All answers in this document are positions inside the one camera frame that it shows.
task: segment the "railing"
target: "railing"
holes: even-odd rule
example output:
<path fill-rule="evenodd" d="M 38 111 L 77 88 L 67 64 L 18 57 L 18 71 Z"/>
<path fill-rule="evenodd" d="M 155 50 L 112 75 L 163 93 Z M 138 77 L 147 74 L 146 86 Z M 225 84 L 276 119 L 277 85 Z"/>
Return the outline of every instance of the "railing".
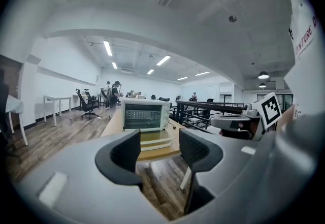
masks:
<path fill-rule="evenodd" d="M 177 101 L 177 106 L 171 107 L 172 115 L 170 118 L 186 127 L 207 132 L 211 115 L 241 114 L 243 107 L 244 103 Z M 211 110 L 217 111 L 217 113 L 211 114 Z M 190 120 L 192 118 L 199 120 L 193 122 Z"/>

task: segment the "white desk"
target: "white desk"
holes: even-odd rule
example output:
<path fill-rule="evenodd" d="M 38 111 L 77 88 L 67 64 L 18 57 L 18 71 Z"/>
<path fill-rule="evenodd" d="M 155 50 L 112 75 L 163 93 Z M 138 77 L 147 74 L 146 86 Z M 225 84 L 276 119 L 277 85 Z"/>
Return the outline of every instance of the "white desk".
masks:
<path fill-rule="evenodd" d="M 56 125 L 56 116 L 55 116 L 55 101 L 59 100 L 59 116 L 62 116 L 61 112 L 61 100 L 69 100 L 69 114 L 70 114 L 70 120 L 72 120 L 72 115 L 71 115 L 71 98 L 72 97 L 57 97 L 57 96 L 48 96 L 48 95 L 43 95 L 43 113 L 44 113 L 44 122 L 46 122 L 46 110 L 45 110 L 45 101 L 50 100 L 53 102 L 53 120 L 54 120 L 54 125 Z"/>
<path fill-rule="evenodd" d="M 14 98 L 11 95 L 8 95 L 7 99 L 7 104 L 6 104 L 6 113 L 9 114 L 9 122 L 10 122 L 10 128 L 11 128 L 11 133 L 14 133 L 14 128 L 12 126 L 12 119 L 11 119 L 11 113 L 16 113 L 19 114 L 19 124 L 20 124 L 20 130 L 22 137 L 25 141 L 25 145 L 28 145 L 27 138 L 25 135 L 25 130 L 24 130 L 24 124 L 22 121 L 22 116 L 21 114 L 24 113 L 24 103 L 23 101 Z"/>

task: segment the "ceiling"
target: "ceiling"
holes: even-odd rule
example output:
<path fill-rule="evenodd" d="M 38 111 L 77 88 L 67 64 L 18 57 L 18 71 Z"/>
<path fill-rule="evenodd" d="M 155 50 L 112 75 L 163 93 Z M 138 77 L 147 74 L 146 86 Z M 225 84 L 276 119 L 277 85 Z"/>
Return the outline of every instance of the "ceiling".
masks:
<path fill-rule="evenodd" d="M 55 1 L 59 6 L 76 0 Z M 293 47 L 287 32 L 291 12 L 289 0 L 132 1 L 160 5 L 181 12 L 191 20 L 193 26 L 200 24 L 214 32 L 220 46 L 223 48 L 226 46 L 229 56 L 235 61 L 246 80 L 255 79 L 262 70 L 270 74 L 285 74 L 294 65 Z M 229 21 L 231 15 L 237 17 L 236 22 Z M 85 43 L 99 43 L 103 41 L 103 37 L 83 35 L 79 40 Z M 106 40 L 113 45 L 114 59 L 118 66 L 131 68 L 139 74 L 146 74 L 149 67 L 154 66 L 160 57 L 169 53 L 169 50 L 137 42 L 116 38 Z M 86 47 L 101 57 L 99 62 L 102 66 L 111 65 L 103 45 L 86 44 Z M 157 78 L 175 80 L 204 70 L 206 68 L 202 65 L 173 54 L 163 67 L 154 72 L 154 75 Z"/>
<path fill-rule="evenodd" d="M 150 77 L 175 82 L 186 82 L 198 79 L 198 77 L 217 76 L 215 72 L 195 76 L 195 74 L 211 70 L 195 61 L 150 45 L 101 36 L 84 36 L 80 37 L 79 41 L 103 68 L 113 69 L 112 62 L 115 62 L 118 71 L 122 73 L 147 76 L 148 71 L 154 69 Z M 113 56 L 108 56 L 103 41 L 110 43 Z M 166 55 L 171 56 L 171 58 L 162 65 L 157 66 L 157 63 Z M 188 78 L 177 81 L 177 79 L 183 77 Z"/>

